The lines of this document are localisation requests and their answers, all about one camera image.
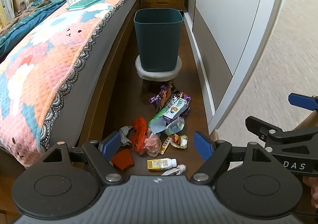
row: hand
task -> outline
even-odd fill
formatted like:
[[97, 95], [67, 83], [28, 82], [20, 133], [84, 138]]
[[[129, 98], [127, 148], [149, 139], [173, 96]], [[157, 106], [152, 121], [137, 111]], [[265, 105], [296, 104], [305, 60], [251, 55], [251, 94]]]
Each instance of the hand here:
[[318, 177], [309, 177], [307, 184], [311, 188], [311, 205], [318, 209]]

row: wooden floor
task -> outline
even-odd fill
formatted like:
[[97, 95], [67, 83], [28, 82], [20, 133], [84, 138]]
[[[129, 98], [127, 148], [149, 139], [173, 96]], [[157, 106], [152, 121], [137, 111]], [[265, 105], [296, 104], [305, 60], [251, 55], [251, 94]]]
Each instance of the wooden floor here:
[[[142, 94], [143, 81], [138, 76], [135, 68], [137, 56], [137, 41], [135, 30], [133, 30], [112, 93], [104, 129], [105, 136], [113, 131], [118, 131], [123, 126], [131, 125], [139, 116], [142, 116], [149, 122], [156, 114], [155, 107], [149, 104], [148, 99], [157, 94]], [[186, 175], [190, 177], [203, 163], [199, 153], [193, 146], [193, 134], [198, 130], [208, 135], [208, 126], [198, 72], [185, 26], [182, 28], [179, 56], [182, 60], [182, 69], [173, 80], [173, 83], [178, 90], [191, 97], [189, 104], [191, 109], [185, 119], [185, 127], [179, 133], [188, 136], [188, 147], [186, 149], [176, 149], [169, 145], [166, 152], [163, 155], [159, 154], [156, 158], [176, 158], [178, 165], [186, 165]], [[165, 134], [161, 135], [160, 139], [162, 142], [165, 141], [166, 137]], [[126, 174], [161, 174], [161, 172], [150, 172], [147, 170], [147, 159], [151, 159], [152, 157], [147, 154], [139, 156], [134, 151], [131, 154], [135, 166], [125, 171]]]
[[18, 217], [16, 206], [11, 198], [11, 187], [25, 168], [15, 157], [0, 150], [0, 224], [10, 224]]
[[[142, 80], [139, 78], [135, 68], [135, 59], [138, 56], [136, 36], [133, 30], [115, 83], [112, 99], [106, 119], [104, 136], [122, 126], [131, 125], [133, 120], [142, 116], [149, 122], [155, 116], [153, 105], [148, 102], [149, 97], [155, 93], [142, 94]], [[182, 69], [174, 79], [174, 85], [180, 91], [191, 96], [190, 112], [185, 119], [185, 127], [180, 134], [189, 137], [187, 149], [175, 149], [171, 145], [164, 155], [160, 157], [176, 158], [178, 164], [187, 166], [186, 175], [190, 177], [203, 163], [198, 152], [193, 147], [193, 134], [200, 130], [208, 135], [206, 114], [199, 83], [198, 73], [194, 62], [190, 42], [185, 27], [182, 28], [182, 37], [179, 47], [179, 56], [182, 60]], [[150, 172], [147, 170], [147, 159], [150, 156], [139, 156], [131, 152], [135, 166], [129, 168], [125, 174], [155, 175], [161, 172]], [[0, 150], [0, 224], [10, 224], [18, 216], [17, 209], [11, 198], [11, 187], [14, 180], [24, 171], [24, 167], [18, 161]], [[304, 193], [298, 210], [303, 212], [314, 212], [310, 205], [310, 189], [304, 185]], [[313, 218], [300, 217], [304, 223], [316, 223]]]

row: teal tray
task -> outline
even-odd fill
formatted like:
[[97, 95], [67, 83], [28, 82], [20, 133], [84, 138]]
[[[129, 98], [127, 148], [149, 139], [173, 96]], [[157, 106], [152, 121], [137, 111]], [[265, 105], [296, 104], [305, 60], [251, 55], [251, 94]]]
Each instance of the teal tray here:
[[71, 9], [71, 8], [86, 8], [89, 7], [96, 2], [99, 2], [100, 0], [80, 0], [70, 6], [68, 6], [66, 9]]

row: trash can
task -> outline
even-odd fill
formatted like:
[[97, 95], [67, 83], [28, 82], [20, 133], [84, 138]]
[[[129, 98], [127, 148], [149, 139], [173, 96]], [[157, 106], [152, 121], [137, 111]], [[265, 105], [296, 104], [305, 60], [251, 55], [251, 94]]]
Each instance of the trash can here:
[[134, 23], [140, 63], [145, 71], [171, 71], [178, 59], [183, 18], [171, 8], [136, 12]]

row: drawer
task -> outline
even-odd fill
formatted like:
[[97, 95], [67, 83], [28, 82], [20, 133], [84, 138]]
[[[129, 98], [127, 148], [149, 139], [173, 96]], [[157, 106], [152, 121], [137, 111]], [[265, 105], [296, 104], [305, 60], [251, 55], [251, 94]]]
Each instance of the drawer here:
[[182, 0], [143, 0], [143, 8], [174, 8], [182, 10]]

